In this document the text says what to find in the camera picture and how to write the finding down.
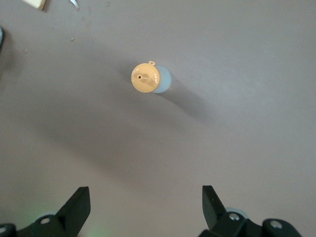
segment plastic cap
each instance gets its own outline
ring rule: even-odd
[[[132,84],[140,92],[149,93],[156,90],[160,84],[160,73],[155,62],[142,63],[132,72]]]

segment small scrap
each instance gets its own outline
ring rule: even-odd
[[[75,6],[75,8],[77,9],[77,10],[79,10],[79,5],[78,5],[78,3],[76,2],[76,0],[70,0],[70,2]]]
[[[23,2],[31,5],[32,7],[43,10],[46,0],[22,0]]]
[[[3,34],[3,31],[2,31],[2,29],[0,27],[0,49],[1,49],[1,46],[2,46],[3,36],[4,36],[4,34]]]

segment screw head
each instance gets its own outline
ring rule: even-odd
[[[4,233],[6,231],[6,227],[1,227],[0,228],[0,234]]]
[[[48,222],[50,222],[50,219],[49,219],[48,217],[46,217],[46,218],[44,218],[44,219],[42,219],[42,220],[40,221],[40,223],[41,223],[42,225],[47,224]]]
[[[229,214],[229,218],[230,218],[232,221],[239,221],[239,220],[240,220],[240,217],[239,217],[236,213],[231,213],[231,214]]]
[[[282,224],[279,221],[271,221],[270,225],[276,229],[282,229]]]

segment debris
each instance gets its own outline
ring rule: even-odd
[[[72,4],[76,7],[77,10],[79,10],[79,5],[78,3],[76,2],[76,0],[70,0],[72,2]]]
[[[28,5],[31,5],[32,7],[43,10],[46,0],[22,0],[23,2],[26,2]]]

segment black object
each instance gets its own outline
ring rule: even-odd
[[[89,214],[89,188],[80,187],[56,215],[40,217],[19,231],[14,224],[1,224],[0,237],[76,237]]]
[[[267,219],[262,226],[227,212],[212,186],[203,186],[203,213],[209,230],[199,237],[302,237],[288,222]]]

